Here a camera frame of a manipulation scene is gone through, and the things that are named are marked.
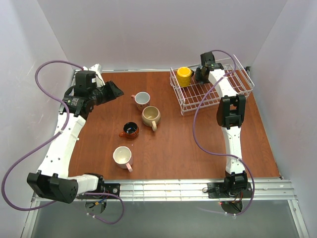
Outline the beige round mug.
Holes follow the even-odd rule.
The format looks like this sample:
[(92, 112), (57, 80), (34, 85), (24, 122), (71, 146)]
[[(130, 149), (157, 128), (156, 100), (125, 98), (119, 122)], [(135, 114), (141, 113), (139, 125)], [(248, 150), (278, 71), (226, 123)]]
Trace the beige round mug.
[(154, 132), (158, 129), (161, 120), (161, 114), (158, 108), (148, 106), (142, 111), (142, 122), (144, 125), (151, 127)]

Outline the white mug brown dots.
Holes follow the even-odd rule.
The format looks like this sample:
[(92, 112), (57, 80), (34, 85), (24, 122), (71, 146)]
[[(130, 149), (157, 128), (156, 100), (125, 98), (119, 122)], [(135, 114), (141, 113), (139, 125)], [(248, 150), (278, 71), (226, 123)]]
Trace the white mug brown dots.
[(150, 105), (151, 97), (147, 92), (139, 92), (136, 95), (131, 95), (131, 98), (135, 102), (137, 109), (141, 112)]

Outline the yellow textured cup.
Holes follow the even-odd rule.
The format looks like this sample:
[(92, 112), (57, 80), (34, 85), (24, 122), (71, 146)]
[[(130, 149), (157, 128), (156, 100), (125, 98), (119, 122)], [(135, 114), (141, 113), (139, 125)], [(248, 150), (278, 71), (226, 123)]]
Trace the yellow textured cup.
[(191, 84), (193, 70), (188, 67), (180, 67), (176, 71), (176, 78), (180, 87), (188, 87)]

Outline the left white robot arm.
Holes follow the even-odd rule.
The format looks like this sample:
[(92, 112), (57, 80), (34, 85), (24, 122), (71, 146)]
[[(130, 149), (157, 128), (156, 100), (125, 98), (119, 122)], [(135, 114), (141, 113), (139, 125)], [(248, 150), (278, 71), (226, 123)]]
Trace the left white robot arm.
[(27, 183), (39, 197), (71, 203), (77, 195), (105, 191), (103, 176), (86, 173), (69, 177), (69, 164), (89, 113), (95, 106), (123, 94), (112, 81), (104, 82), (95, 65), (75, 74), (75, 84), (65, 92), (59, 107), (55, 131), (60, 135), (50, 143), (37, 172), (27, 177)]

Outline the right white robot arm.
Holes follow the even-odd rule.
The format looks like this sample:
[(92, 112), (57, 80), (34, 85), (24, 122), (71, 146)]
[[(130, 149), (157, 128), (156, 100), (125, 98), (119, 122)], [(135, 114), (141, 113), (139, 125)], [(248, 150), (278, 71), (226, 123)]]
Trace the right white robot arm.
[(247, 173), (240, 162), (242, 159), (240, 133), (246, 98), (236, 92), (228, 79), (229, 74), (236, 70), (236, 64), (232, 71), (225, 71), (222, 64), (216, 62), (211, 51), (201, 54), (200, 57), (201, 65), (196, 69), (195, 80), (201, 83), (210, 82), (220, 97), (216, 120), (225, 139), (226, 177), (223, 185), (215, 191), (235, 196), (248, 185)]

